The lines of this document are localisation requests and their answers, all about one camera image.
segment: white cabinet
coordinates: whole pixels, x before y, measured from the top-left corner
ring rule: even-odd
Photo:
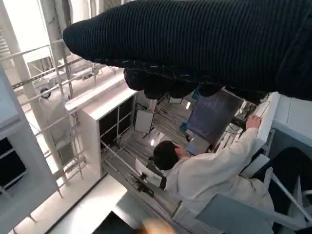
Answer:
[[[123,74],[117,76],[122,76],[121,82],[107,87],[96,100],[78,112],[84,155],[99,179],[105,175],[101,168],[103,145],[100,141],[110,145],[132,124],[136,91],[127,86]]]

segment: black screen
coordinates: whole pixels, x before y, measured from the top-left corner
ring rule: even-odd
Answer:
[[[199,96],[187,128],[215,145],[243,100],[223,90],[210,96]]]

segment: hand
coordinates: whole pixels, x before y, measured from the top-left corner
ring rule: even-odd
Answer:
[[[256,128],[259,129],[262,118],[258,116],[250,116],[246,123],[246,129]]]

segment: monitor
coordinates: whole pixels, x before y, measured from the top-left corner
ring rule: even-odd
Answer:
[[[242,103],[242,99],[224,90],[210,97],[199,96],[187,129],[215,145]]]

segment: white coat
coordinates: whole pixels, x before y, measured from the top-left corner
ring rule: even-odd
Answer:
[[[166,190],[181,199],[195,215],[217,193],[274,210],[268,186],[239,174],[252,159],[250,151],[256,135],[257,129],[250,128],[237,142],[216,154],[183,157],[164,173]]]

